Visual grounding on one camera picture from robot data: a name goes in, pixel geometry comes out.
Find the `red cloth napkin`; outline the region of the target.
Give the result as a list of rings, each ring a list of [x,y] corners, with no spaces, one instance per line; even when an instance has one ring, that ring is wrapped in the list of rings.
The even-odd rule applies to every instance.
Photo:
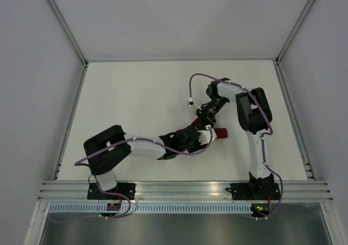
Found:
[[[226,128],[215,128],[214,130],[217,135],[216,139],[228,138],[228,131]],[[194,120],[191,123],[191,125],[187,126],[186,128],[177,130],[171,138],[181,143],[191,143],[191,142],[199,143],[198,137],[200,133],[198,131],[199,130],[195,127],[195,120]]]

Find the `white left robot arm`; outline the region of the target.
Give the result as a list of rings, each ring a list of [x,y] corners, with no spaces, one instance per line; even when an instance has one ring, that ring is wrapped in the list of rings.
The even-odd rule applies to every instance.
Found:
[[[216,133],[207,125],[202,130],[194,125],[155,138],[135,136],[114,125],[86,140],[86,157],[76,166],[88,166],[95,177],[100,194],[114,199],[119,192],[114,168],[127,157],[171,160],[178,155],[193,156],[203,153],[216,139]]]

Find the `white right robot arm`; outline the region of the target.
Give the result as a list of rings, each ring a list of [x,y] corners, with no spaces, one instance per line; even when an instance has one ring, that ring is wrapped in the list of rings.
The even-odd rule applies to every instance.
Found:
[[[274,176],[267,164],[267,136],[272,135],[270,125],[272,113],[261,87],[248,90],[228,78],[215,80],[208,85],[206,94],[210,102],[201,105],[196,115],[201,123],[214,126],[215,116],[222,107],[231,101],[237,106],[237,117],[245,131],[250,148],[251,167],[249,171],[248,192],[251,197],[260,199],[274,183]]]

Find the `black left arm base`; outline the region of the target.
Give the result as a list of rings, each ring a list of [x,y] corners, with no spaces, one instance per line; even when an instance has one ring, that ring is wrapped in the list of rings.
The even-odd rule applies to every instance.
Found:
[[[134,200],[135,196],[134,183],[118,183],[111,190],[103,191],[99,184],[89,184],[87,200]]]

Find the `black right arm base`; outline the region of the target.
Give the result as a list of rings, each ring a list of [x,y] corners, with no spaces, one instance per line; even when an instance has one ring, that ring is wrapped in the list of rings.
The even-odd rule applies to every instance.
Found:
[[[270,188],[252,189],[248,183],[231,183],[230,187],[226,188],[232,196],[233,201],[252,201],[252,200],[279,200],[281,191],[278,184],[273,184]]]

